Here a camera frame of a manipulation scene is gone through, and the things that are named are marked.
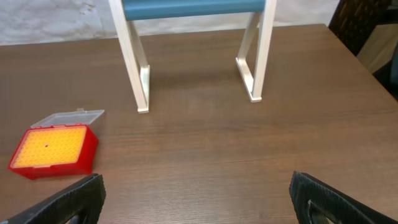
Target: yellow perforated surface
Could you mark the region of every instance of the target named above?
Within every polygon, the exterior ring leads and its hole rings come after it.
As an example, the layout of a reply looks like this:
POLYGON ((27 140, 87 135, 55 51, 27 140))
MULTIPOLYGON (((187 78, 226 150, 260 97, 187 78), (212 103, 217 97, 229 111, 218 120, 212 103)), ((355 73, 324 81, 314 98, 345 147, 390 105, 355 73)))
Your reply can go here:
POLYGON ((76 162, 86 127, 31 130, 19 147, 13 167, 76 162))

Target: clear lid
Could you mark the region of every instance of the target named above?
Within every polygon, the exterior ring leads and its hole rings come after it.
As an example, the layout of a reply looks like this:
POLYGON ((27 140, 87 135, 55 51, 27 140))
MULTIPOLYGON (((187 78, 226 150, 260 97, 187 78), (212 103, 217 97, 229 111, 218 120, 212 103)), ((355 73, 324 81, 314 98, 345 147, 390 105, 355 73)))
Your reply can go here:
POLYGON ((78 108, 74 112, 55 113, 43 120, 33 124, 31 128, 49 127, 52 125, 74 125, 74 124, 91 124, 97 119, 105 110, 85 111, 83 108, 78 108))

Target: white wall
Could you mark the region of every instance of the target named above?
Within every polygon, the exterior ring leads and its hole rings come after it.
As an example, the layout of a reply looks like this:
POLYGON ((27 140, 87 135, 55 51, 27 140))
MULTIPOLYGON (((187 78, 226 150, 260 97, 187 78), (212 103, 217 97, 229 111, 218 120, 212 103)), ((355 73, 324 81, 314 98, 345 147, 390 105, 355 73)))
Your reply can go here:
MULTIPOLYGON (((338 0, 278 0, 275 26, 328 24, 338 0)), ((138 21, 140 35, 240 29, 248 14, 138 21)), ((1 0, 0 45, 116 37, 108 0, 1 0)))

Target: white frame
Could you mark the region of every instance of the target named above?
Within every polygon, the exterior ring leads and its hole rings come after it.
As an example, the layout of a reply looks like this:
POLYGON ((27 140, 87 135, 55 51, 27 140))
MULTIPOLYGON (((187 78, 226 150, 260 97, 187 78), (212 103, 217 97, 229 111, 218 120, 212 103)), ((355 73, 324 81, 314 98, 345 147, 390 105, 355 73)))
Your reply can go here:
MULTIPOLYGON (((253 12, 251 14, 238 56, 236 57, 236 64, 241 73, 244 86, 248 91, 250 101, 253 103, 261 101, 276 1, 277 0, 266 0, 264 12, 253 12), (246 63, 246 55, 248 54, 253 37, 256 34, 258 23, 259 41, 257 46, 256 68, 253 77, 246 63)), ((124 62, 126 63, 132 90, 136 98, 138 113, 148 113, 150 66, 148 65, 134 21, 126 20, 122 0, 109 0, 109 5, 111 6, 124 62)))

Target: wooden table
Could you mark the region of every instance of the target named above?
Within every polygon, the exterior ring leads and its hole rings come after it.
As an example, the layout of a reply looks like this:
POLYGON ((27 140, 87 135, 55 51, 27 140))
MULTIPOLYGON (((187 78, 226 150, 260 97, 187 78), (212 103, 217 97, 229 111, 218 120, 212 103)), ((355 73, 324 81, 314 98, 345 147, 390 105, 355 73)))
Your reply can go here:
MULTIPOLYGON (((105 109, 100 223, 297 223, 293 170, 398 219, 398 104, 324 25, 276 27, 261 103, 236 68, 242 30, 143 37, 149 114, 116 39, 0 47, 0 220, 82 178, 6 169, 25 129, 105 109)), ((253 66, 253 51, 248 58, 253 66)))

